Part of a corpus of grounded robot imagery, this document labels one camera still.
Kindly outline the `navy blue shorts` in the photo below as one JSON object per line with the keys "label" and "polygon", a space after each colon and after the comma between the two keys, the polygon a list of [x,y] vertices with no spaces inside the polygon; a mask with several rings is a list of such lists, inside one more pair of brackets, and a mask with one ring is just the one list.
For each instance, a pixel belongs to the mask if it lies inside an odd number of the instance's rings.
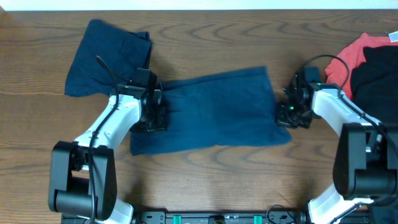
{"label": "navy blue shorts", "polygon": [[163,83],[167,130],[131,133],[130,152],[165,154],[212,146],[266,147],[292,137],[276,121],[266,67]]}

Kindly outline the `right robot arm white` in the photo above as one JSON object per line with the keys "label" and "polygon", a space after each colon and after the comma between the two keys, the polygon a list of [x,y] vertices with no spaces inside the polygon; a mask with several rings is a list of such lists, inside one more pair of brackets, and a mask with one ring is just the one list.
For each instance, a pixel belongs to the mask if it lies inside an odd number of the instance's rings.
{"label": "right robot arm white", "polygon": [[361,206],[397,205],[397,126],[383,124],[325,83],[290,84],[277,108],[277,124],[308,128],[324,119],[339,137],[333,183],[295,216],[296,223],[339,223]]}

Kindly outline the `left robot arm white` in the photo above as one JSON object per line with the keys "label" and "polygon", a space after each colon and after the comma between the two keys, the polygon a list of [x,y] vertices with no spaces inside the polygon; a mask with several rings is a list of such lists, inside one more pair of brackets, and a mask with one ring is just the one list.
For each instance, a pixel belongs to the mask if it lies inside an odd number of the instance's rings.
{"label": "left robot arm white", "polygon": [[97,120],[72,142],[52,149],[49,209],[76,223],[132,223],[134,208],[118,199],[114,155],[129,131],[166,129],[162,90],[119,85]]}

